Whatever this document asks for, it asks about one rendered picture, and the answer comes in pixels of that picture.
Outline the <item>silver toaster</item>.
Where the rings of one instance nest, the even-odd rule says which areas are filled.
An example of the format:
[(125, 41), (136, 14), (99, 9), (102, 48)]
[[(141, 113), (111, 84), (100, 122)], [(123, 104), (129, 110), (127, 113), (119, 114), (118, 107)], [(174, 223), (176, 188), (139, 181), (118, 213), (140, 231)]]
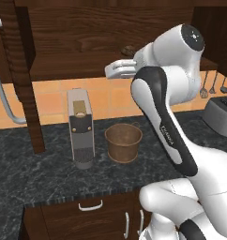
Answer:
[(212, 97), (204, 112), (204, 121), (219, 135), (227, 137), (227, 97)]

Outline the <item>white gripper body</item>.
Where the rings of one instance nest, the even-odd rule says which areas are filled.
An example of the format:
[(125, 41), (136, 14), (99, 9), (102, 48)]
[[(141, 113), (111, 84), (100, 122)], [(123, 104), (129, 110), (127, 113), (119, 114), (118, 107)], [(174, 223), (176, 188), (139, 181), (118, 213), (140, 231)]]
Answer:
[(132, 59), (121, 59), (106, 66), (105, 76), (107, 79), (129, 79), (136, 74), (136, 62)]

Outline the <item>dark wooden cabinet door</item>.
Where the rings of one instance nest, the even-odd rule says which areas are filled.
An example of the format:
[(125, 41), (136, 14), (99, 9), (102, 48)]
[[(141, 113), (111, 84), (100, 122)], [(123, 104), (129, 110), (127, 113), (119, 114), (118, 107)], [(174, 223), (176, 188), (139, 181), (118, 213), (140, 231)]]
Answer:
[(191, 24), (203, 35), (204, 58), (227, 77), (227, 0), (191, 0), (194, 5)]
[(33, 150), (38, 154), (45, 151), (45, 145), (30, 77), (36, 52), (28, 10), (16, 7), (15, 0), (0, 0), (0, 20), (0, 77), (13, 83), (23, 105)]

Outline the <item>dark wooden wall cabinet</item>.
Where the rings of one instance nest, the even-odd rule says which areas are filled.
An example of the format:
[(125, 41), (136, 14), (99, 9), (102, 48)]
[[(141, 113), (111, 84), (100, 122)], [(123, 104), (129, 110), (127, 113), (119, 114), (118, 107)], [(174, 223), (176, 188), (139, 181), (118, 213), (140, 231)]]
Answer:
[(161, 33), (190, 23), (194, 0), (15, 0), (26, 8), (36, 56), (34, 81), (94, 78)]

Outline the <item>dark hanging slotted spatula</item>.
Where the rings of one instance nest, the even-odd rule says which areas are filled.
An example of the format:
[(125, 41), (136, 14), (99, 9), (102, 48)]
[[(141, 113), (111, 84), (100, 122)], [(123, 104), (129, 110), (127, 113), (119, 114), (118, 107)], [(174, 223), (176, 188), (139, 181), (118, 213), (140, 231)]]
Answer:
[(204, 77), (205, 80), (204, 80), (203, 86), (202, 86), (202, 88), (201, 88), (201, 90), (200, 90), (200, 97), (201, 97), (201, 98), (207, 98), (207, 97), (208, 97), (208, 92), (207, 92), (207, 90), (205, 89), (205, 83), (206, 83), (206, 79), (207, 79), (206, 76)]

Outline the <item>dark hanging ladle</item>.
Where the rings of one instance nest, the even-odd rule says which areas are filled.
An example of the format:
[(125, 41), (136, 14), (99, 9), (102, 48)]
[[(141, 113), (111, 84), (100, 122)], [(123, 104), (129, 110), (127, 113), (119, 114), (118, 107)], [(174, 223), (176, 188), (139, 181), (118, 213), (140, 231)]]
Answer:
[(220, 87), (220, 91), (223, 94), (227, 94), (227, 87), (224, 85), (225, 84), (225, 80), (226, 80), (226, 77), (224, 77), (223, 82), (222, 82), (222, 86)]

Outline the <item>brown round basket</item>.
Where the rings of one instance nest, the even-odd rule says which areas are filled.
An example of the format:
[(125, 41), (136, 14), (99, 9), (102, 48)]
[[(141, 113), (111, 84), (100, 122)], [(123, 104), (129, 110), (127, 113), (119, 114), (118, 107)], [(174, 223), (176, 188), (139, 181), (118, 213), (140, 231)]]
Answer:
[(143, 137), (138, 122), (114, 124), (105, 130), (104, 136), (111, 160), (127, 164), (137, 158), (139, 143)]

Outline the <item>grey coffee machine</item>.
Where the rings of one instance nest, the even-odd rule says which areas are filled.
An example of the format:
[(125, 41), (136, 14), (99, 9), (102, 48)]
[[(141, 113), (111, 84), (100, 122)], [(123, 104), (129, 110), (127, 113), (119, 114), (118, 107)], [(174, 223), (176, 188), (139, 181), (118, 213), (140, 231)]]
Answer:
[(82, 88), (68, 90), (68, 125), (72, 158), (76, 167), (92, 167), (95, 157), (94, 124), (88, 93)]

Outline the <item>brown bread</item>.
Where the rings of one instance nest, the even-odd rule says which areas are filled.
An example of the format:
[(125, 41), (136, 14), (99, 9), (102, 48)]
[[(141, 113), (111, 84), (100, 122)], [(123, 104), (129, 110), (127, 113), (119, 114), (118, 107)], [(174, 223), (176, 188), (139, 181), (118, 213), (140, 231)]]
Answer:
[(134, 54), (136, 53), (135, 48), (131, 45), (125, 46), (122, 50), (121, 53), (127, 57), (133, 57)]

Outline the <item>dark wooden base cabinet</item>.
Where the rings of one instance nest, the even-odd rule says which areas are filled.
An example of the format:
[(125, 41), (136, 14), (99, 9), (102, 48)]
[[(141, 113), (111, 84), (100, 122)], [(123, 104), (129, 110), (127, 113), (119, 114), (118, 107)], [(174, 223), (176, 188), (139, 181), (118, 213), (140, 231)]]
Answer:
[[(82, 207), (100, 204), (95, 211)], [(19, 240), (138, 240), (140, 210), (144, 211), (144, 228), (151, 219), (139, 203), (139, 189), (105, 196), (89, 196), (73, 202), (53, 203), (25, 208)], [(124, 238), (125, 213), (129, 213), (129, 237)]]

